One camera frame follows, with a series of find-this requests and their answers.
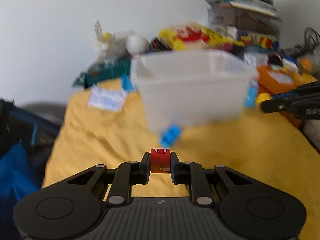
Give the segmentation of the red block with teeth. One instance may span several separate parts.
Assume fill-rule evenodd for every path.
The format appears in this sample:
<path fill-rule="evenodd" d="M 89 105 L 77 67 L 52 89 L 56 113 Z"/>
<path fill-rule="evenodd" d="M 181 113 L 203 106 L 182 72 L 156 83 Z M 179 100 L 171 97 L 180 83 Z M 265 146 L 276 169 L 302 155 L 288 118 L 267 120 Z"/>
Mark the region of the red block with teeth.
<path fill-rule="evenodd" d="M 150 150 L 151 173 L 170 173 L 170 155 L 169 148 L 152 148 Z"/>

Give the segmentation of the yellow building block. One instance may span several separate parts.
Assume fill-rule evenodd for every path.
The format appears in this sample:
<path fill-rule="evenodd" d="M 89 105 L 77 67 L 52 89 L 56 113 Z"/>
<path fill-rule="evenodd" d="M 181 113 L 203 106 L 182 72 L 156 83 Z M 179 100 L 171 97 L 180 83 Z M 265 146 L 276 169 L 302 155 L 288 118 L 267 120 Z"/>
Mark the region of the yellow building block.
<path fill-rule="evenodd" d="M 267 100 L 271 100 L 271 99 L 272 99 L 272 96 L 270 94 L 268 94 L 268 93 L 260 93 L 257 96 L 256 104 L 259 105 L 263 101 L 267 101 Z"/>

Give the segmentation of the light blue cardboard box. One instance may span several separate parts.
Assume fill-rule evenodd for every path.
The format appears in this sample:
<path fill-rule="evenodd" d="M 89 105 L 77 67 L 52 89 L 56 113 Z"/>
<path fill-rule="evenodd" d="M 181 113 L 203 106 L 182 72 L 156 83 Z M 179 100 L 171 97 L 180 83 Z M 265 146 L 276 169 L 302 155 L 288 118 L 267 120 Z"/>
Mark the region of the light blue cardboard box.
<path fill-rule="evenodd" d="M 257 82 L 257 80 L 252 80 L 245 98 L 245 106 L 247 108 L 253 108 L 255 106 L 258 92 L 259 83 Z"/>

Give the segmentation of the dark metal cup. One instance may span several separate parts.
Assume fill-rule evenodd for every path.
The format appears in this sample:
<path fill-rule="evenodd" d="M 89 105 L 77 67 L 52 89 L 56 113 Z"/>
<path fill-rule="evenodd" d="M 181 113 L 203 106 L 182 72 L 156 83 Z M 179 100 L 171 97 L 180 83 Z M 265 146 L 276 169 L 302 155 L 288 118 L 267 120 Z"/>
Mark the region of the dark metal cup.
<path fill-rule="evenodd" d="M 279 54 L 277 53 L 270 53 L 268 54 L 268 65 L 274 65 L 274 66 L 279 66 L 279 67 L 283 67 L 283 62 L 282 62 L 282 58 Z"/>

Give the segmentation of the small white carton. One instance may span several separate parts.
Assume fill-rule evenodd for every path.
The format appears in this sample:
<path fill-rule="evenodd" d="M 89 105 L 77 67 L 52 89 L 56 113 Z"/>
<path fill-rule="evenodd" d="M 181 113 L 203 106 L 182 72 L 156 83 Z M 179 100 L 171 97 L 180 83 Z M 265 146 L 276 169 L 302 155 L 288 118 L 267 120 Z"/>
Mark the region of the small white carton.
<path fill-rule="evenodd" d="M 248 66 L 257 68 L 268 64 L 268 55 L 264 53 L 244 53 L 243 60 Z"/>

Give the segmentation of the colourful shape blocks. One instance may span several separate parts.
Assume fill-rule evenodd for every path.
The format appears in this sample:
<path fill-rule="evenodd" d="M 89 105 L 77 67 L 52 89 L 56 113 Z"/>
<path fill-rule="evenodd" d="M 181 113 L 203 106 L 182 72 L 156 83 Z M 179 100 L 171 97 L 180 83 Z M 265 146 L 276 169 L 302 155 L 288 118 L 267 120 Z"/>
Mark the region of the colourful shape blocks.
<path fill-rule="evenodd" d="M 256 46 L 263 49 L 277 49 L 279 42 L 273 35 L 240 31 L 237 33 L 237 40 L 246 46 Z"/>

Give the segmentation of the yellow cloth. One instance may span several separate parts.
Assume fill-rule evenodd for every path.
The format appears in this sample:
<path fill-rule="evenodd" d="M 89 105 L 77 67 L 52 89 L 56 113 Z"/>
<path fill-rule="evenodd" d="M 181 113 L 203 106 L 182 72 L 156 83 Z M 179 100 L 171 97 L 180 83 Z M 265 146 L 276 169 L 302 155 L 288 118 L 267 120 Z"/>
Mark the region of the yellow cloth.
<path fill-rule="evenodd" d="M 46 165 L 49 186 L 95 164 L 116 168 L 159 147 L 146 124 L 140 95 L 127 96 L 119 112 L 88 106 L 89 90 L 68 103 L 65 122 Z M 278 113 L 247 108 L 231 121 L 183 129 L 172 150 L 204 168 L 226 165 L 298 198 L 307 211 L 301 239 L 319 239 L 319 153 Z"/>

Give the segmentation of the blue building block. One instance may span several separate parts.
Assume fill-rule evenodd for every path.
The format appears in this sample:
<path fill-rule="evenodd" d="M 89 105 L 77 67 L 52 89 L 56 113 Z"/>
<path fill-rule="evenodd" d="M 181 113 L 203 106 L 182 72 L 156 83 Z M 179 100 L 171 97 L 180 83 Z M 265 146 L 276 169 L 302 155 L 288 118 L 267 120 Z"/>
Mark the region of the blue building block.
<path fill-rule="evenodd" d="M 164 130 L 160 137 L 159 143 L 163 148 L 171 148 L 176 141 L 180 138 L 182 129 L 180 126 L 171 125 L 166 130 Z"/>

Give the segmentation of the white paper packet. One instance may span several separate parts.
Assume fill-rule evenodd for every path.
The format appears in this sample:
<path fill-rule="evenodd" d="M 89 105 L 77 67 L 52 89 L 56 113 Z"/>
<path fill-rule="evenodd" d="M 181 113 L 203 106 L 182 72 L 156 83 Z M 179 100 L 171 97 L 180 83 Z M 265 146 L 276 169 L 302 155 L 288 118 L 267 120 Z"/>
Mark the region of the white paper packet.
<path fill-rule="evenodd" d="M 126 101 L 128 93 L 122 89 L 106 89 L 93 86 L 87 102 L 88 107 L 119 112 Z"/>

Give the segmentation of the white plastic bin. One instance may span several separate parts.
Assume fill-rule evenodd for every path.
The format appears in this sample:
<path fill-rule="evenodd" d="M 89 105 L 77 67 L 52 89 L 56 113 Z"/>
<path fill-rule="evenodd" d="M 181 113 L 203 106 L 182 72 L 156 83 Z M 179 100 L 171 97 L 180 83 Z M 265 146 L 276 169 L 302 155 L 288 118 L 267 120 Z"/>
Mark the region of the white plastic bin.
<path fill-rule="evenodd" d="M 152 132 L 238 118 L 258 75 L 221 50 L 149 53 L 134 57 L 130 70 Z"/>

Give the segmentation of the stack of books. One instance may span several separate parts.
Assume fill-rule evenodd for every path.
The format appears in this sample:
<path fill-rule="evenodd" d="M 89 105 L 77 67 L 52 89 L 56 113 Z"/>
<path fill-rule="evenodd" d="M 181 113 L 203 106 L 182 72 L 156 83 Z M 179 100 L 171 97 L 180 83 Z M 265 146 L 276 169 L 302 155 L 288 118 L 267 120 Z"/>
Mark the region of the stack of books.
<path fill-rule="evenodd" d="M 267 2 L 261 0 L 205 0 L 213 7 L 233 7 L 258 12 L 260 14 L 278 17 L 278 10 Z"/>

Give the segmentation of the yellow snack bag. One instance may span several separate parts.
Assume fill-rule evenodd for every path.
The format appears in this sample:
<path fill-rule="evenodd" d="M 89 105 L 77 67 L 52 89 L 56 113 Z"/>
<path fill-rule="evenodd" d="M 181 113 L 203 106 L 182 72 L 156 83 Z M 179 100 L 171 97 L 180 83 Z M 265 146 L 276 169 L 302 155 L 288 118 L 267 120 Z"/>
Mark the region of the yellow snack bag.
<path fill-rule="evenodd" d="M 159 31 L 158 39 L 174 51 L 218 49 L 230 51 L 234 46 L 244 47 L 241 41 L 227 38 L 198 23 L 173 25 Z"/>

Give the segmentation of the dark green box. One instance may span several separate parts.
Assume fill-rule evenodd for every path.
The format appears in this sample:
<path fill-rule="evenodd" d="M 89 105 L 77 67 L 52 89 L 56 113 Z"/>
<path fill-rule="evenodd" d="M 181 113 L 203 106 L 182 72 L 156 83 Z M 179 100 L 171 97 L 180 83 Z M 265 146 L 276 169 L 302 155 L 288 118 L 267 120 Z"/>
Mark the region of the dark green box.
<path fill-rule="evenodd" d="M 93 85 L 121 77 L 123 74 L 130 74 L 131 59 L 123 57 L 116 62 L 98 63 L 81 72 L 74 80 L 72 87 L 87 89 Z"/>

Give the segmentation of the white plastic bag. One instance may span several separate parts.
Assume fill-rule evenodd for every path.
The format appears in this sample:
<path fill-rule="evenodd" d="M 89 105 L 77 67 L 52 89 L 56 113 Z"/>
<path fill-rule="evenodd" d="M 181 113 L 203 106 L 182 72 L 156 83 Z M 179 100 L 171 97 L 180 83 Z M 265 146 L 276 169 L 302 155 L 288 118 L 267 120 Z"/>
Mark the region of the white plastic bag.
<path fill-rule="evenodd" d="M 127 54 L 127 38 L 134 34 L 132 30 L 104 33 L 98 20 L 94 23 L 94 32 L 97 38 L 97 63 L 116 62 L 118 59 L 124 57 Z"/>

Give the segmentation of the white bowl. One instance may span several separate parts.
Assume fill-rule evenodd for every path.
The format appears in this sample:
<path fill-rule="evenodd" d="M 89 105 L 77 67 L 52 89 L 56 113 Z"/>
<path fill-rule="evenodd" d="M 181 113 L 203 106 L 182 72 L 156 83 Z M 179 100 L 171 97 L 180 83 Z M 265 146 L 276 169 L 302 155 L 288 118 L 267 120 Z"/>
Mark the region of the white bowl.
<path fill-rule="evenodd" d="M 149 51 L 148 40 L 138 34 L 131 34 L 126 40 L 126 48 L 131 55 L 140 55 Z"/>

